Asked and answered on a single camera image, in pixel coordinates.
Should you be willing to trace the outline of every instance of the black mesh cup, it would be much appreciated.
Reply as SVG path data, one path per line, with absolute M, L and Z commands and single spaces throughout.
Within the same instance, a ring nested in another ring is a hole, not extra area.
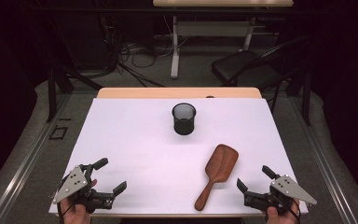
M 173 129 L 181 134 L 188 135 L 194 131 L 196 108 L 188 103 L 181 103 L 173 107 Z

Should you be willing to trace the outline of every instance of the wooden spatula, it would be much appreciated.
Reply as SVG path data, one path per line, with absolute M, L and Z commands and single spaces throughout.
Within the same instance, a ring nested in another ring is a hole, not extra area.
M 223 144 L 216 147 L 205 167 L 205 173 L 209 177 L 209 182 L 194 204 L 194 207 L 198 211 L 202 211 L 208 201 L 213 184 L 228 180 L 237 159 L 238 152 L 234 148 Z

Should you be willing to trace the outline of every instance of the wooden table edge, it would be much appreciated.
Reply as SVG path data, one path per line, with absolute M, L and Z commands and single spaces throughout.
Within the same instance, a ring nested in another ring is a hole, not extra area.
M 168 87 L 168 88 L 102 88 L 97 98 L 109 99 L 175 99 L 175 98 L 256 98 L 261 93 L 253 87 Z

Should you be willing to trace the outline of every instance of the table surface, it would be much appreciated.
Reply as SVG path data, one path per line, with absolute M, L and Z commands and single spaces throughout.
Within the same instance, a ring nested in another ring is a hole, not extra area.
M 292 0 L 153 0 L 155 7 L 291 7 Z
M 205 98 L 210 95 L 216 98 Z M 195 131 L 187 136 L 172 127 L 172 108 L 182 102 L 197 109 Z M 208 182 L 205 165 L 219 144 L 235 148 L 240 156 L 230 178 L 213 186 L 199 212 L 194 203 Z M 243 205 L 237 178 L 259 193 L 268 192 L 271 181 L 262 173 L 263 165 L 296 180 L 267 102 L 255 88 L 101 89 L 65 174 L 101 158 L 109 163 L 92 174 L 97 191 L 128 184 L 111 210 L 93 213 L 102 217 L 261 216 Z M 308 213 L 303 203 L 301 210 Z M 49 212 L 56 214 L 56 206 Z

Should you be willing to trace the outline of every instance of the human hand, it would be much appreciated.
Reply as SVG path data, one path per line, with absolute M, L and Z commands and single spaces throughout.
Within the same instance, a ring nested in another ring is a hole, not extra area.
M 295 199 L 292 203 L 292 211 L 297 214 L 298 213 L 298 205 L 299 200 Z M 279 216 L 278 211 L 275 207 L 269 207 L 267 209 L 268 221 L 267 224 L 296 224 L 297 217 L 295 217 L 292 213 L 286 212 L 283 215 Z
M 94 179 L 91 182 L 91 187 L 94 187 L 97 184 L 97 180 Z M 61 201 L 61 210 L 63 214 L 63 223 L 64 224 L 90 224 L 91 216 L 86 211 L 86 206 L 83 204 L 72 205 L 67 198 L 62 199 Z

